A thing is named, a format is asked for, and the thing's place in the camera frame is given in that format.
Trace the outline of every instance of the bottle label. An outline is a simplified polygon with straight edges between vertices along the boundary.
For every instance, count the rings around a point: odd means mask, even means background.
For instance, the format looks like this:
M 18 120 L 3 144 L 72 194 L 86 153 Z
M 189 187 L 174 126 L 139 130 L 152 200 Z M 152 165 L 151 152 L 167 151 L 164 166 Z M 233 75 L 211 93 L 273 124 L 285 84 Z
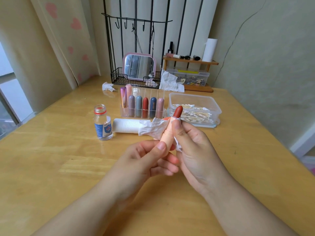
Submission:
M 99 138 L 104 138 L 112 134 L 112 125 L 110 122 L 105 124 L 94 123 L 94 125 L 96 134 Z

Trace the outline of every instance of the clear plastic box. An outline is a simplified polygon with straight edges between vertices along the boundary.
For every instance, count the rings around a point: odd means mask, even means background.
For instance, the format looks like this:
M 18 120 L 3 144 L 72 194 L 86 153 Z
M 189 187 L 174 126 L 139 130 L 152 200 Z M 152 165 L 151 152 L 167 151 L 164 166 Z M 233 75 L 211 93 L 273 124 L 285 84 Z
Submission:
M 210 75 L 209 72 L 204 70 L 184 69 L 176 67 L 169 67 L 166 71 L 177 77 L 176 82 L 196 86 L 205 86 Z
M 181 119 L 196 127 L 214 128 L 220 123 L 220 107 L 212 97 L 183 93 L 170 93 L 168 116 L 173 116 L 175 109 L 183 106 Z
M 163 113 L 160 113 L 160 114 L 162 115 L 162 118 L 166 117 L 166 109 L 165 108 L 166 108 L 167 102 L 165 101 L 164 90 L 132 87 L 132 95 L 135 97 L 135 102 L 136 102 L 136 97 L 137 96 L 141 96 L 142 97 L 142 102 L 143 102 L 143 99 L 145 97 L 148 98 L 149 106 L 148 106 L 147 117 L 145 118 L 142 115 L 143 114 L 143 109 L 141 109 L 141 116 L 140 115 L 137 116 L 137 112 L 136 112 L 137 109 L 129 108 L 129 107 L 123 108 L 120 105 L 120 115 L 122 117 L 124 117 L 124 118 L 153 119 L 153 118 L 150 118 L 150 100 L 151 100 L 152 97 L 155 97 L 157 99 L 157 102 L 158 102 L 159 98 L 163 98 L 164 99 Z M 157 115 L 158 115 L 158 112 L 157 112 L 157 108 L 156 108 L 155 117 L 157 117 Z

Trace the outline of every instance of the heart pattern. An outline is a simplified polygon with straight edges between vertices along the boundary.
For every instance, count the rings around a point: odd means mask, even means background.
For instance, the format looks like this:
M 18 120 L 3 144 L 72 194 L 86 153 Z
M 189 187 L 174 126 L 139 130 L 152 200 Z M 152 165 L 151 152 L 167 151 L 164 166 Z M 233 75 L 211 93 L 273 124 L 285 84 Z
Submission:
M 73 47 L 72 47 L 72 46 L 69 46 L 69 47 L 68 47 L 68 51 L 69 51 L 69 54 L 72 55 L 72 54 L 73 54 Z
M 81 22 L 79 21 L 78 18 L 73 18 L 72 23 L 70 24 L 71 28 L 74 30 L 81 30 Z
M 54 3 L 48 2 L 46 3 L 46 11 L 51 15 L 52 18 L 57 19 L 57 7 Z
M 87 54 L 83 55 L 83 56 L 82 56 L 82 60 L 89 60 L 88 55 L 87 55 Z
M 80 82 L 82 81 L 81 73 L 78 74 L 78 80 L 79 80 Z

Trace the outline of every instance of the toilet paper roll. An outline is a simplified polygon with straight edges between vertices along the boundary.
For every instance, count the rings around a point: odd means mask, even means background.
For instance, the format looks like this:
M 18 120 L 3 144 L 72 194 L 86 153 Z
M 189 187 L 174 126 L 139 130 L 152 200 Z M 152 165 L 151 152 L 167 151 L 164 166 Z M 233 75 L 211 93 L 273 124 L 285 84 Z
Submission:
M 215 53 L 216 44 L 218 43 L 217 39 L 208 39 L 206 47 L 203 52 L 202 61 L 211 62 L 213 55 Z
M 113 120 L 113 132 L 122 132 L 122 133 L 136 133 L 138 134 L 140 121 L 149 121 L 144 119 L 121 119 L 115 118 Z

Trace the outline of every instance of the table surface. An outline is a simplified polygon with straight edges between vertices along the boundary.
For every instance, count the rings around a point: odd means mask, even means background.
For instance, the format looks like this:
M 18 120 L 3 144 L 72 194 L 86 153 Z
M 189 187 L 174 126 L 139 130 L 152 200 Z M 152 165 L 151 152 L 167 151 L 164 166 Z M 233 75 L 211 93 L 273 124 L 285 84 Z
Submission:
M 96 104 L 105 104 L 112 119 L 120 117 L 118 91 L 101 91 L 103 82 L 90 79 L 0 141 L 0 235 L 30 235 L 95 185 L 128 145 L 151 139 L 124 133 L 97 139 Z M 220 125 L 201 129 L 230 173 L 298 233 L 315 235 L 315 177 L 226 90 L 186 93 L 212 96 L 220 106 Z M 149 179 L 107 234 L 224 232 L 178 173 Z

